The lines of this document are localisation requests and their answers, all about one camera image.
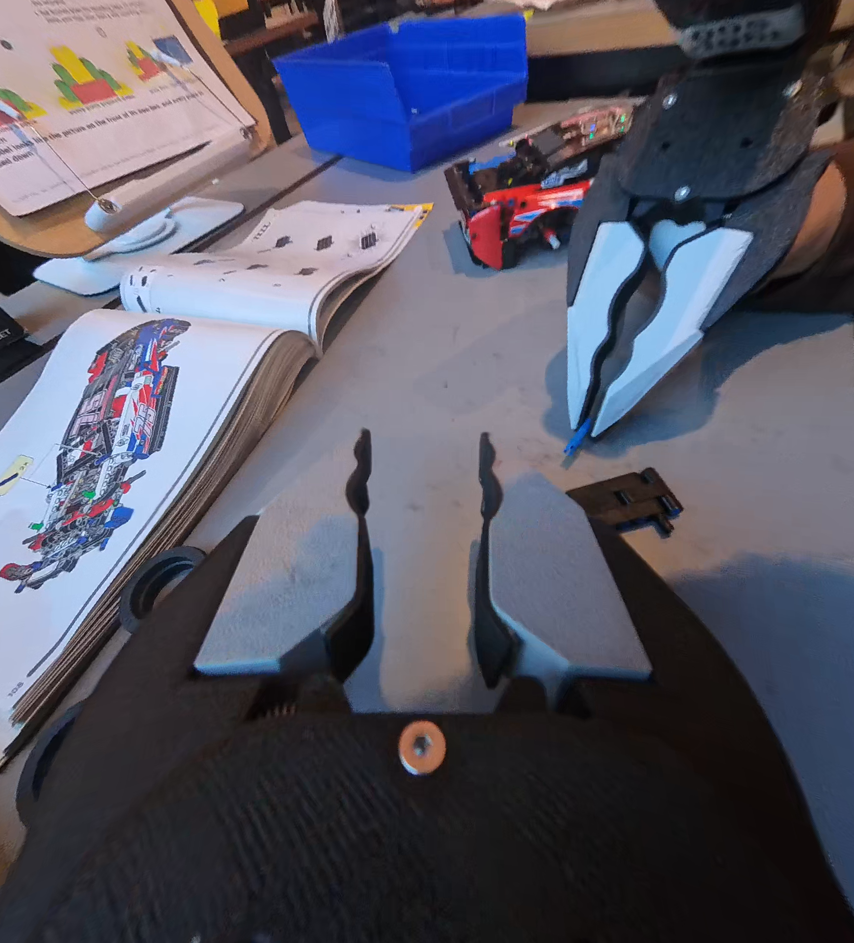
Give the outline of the thick instruction booklet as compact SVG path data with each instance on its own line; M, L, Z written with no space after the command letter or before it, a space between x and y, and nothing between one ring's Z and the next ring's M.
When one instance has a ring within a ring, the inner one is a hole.
M71 324L0 430L0 771L114 633L427 204L301 201L228 252L153 258Z

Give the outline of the black toy tyre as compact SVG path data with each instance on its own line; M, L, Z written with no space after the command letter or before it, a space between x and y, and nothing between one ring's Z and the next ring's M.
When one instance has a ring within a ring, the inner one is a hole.
M27 829L31 825L43 784L62 748L83 711L84 701L72 704L37 737L20 772L15 794L15 807L21 824Z
M194 572L207 553L191 546L179 546L143 563L122 590L117 608L119 626L134 635L161 597Z

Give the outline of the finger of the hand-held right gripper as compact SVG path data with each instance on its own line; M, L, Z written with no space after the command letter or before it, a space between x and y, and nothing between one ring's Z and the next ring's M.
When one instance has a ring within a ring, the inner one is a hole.
M643 272L646 245L630 222L603 222L567 310L566 402L571 426L588 420L599 389L601 359L615 320Z
M752 241L749 231L703 222L661 220L652 227L648 249L662 263L661 295L635 336L629 362L607 387L592 437L624 418L701 342L704 321Z

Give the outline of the toy race car model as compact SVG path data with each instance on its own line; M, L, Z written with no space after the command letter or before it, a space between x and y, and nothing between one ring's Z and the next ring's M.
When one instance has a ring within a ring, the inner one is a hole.
M525 248L559 250L602 159L633 124L637 104L614 100L519 134L491 159L463 159L444 170L473 262L504 271Z

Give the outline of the blue plastic bin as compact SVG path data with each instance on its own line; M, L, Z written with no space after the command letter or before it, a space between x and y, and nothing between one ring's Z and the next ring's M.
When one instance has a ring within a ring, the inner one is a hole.
M312 148L416 172L512 126L526 29L517 11L384 23L274 65Z

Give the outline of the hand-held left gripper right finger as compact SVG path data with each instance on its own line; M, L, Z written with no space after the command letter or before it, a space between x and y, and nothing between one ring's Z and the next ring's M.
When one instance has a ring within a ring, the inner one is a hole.
M529 678L556 706L580 680L643 683L652 666L593 525L538 472L503 483L480 435L472 639L489 690Z

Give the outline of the grey desk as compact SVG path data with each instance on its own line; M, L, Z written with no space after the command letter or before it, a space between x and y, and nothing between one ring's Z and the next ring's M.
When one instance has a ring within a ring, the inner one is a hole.
M98 675L0 886L0 941L854 941L854 326L745 300L562 456L566 250L473 270L440 206ZM205 676L258 516L372 440L375 634L348 680ZM593 525L652 666L489 690L480 435L566 493L655 468L674 531Z

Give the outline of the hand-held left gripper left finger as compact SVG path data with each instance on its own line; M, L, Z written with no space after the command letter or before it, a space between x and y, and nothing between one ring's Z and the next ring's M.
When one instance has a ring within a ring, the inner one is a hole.
M205 676L348 680L374 640L374 564L366 514L372 440L335 455L344 486L311 471L258 516L198 650Z

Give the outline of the black toy brick assembly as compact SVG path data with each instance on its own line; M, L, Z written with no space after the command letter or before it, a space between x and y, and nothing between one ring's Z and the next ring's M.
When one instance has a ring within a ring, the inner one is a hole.
M565 494L589 519L622 533L653 527L661 537L668 537L683 511L675 493L652 467L569 489Z

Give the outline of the white stand base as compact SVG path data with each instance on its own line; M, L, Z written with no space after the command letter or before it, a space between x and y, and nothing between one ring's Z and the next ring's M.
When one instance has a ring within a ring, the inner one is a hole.
M121 277L141 263L199 242L244 209L243 204L228 200L185 197L84 256L46 261L32 276L83 297L114 291Z

